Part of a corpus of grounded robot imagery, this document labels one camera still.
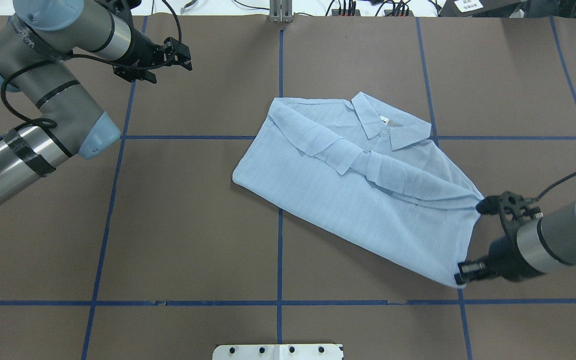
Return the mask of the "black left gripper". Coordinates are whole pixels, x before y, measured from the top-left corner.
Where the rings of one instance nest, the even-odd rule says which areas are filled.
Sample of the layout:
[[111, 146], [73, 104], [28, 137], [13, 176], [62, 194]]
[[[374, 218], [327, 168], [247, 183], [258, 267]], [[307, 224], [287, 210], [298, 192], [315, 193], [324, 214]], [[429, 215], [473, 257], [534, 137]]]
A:
[[139, 30], [131, 30], [130, 35], [126, 53], [113, 61], [115, 76], [131, 83], [139, 80], [157, 84], [152, 68], [181, 66], [188, 71], [193, 70], [190, 48], [178, 39], [166, 38], [160, 46]]

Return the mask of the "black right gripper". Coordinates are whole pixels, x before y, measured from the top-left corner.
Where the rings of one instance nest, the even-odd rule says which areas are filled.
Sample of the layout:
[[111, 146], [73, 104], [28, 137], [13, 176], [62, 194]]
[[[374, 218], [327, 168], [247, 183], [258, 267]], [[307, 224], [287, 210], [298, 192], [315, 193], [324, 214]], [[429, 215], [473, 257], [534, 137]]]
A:
[[458, 262], [455, 283], [463, 286], [473, 281], [496, 278], [520, 283], [543, 275], [544, 272], [538, 271], [526, 262], [517, 244], [504, 235], [490, 244], [487, 256]]

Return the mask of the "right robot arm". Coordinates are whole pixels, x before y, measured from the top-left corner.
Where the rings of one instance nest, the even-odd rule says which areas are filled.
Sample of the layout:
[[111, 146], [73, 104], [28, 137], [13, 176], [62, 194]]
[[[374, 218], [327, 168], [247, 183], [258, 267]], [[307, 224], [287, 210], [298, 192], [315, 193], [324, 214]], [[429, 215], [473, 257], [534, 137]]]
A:
[[576, 201], [542, 214], [536, 199], [507, 191], [485, 198], [477, 211], [497, 215], [503, 236], [487, 255], [457, 265], [458, 285], [498, 277], [518, 283], [576, 265]]

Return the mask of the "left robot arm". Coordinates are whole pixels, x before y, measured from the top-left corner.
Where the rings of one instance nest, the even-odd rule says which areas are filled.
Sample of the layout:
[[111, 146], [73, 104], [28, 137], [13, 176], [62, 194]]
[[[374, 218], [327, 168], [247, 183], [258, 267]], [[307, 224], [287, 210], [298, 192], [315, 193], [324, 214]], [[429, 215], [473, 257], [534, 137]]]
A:
[[69, 158], [90, 159], [122, 132], [66, 68], [73, 59], [112, 66], [133, 83], [154, 69], [192, 70], [182, 32], [153, 42], [134, 26], [139, 0], [15, 0], [0, 30], [0, 99], [21, 123], [0, 137], [0, 205]]

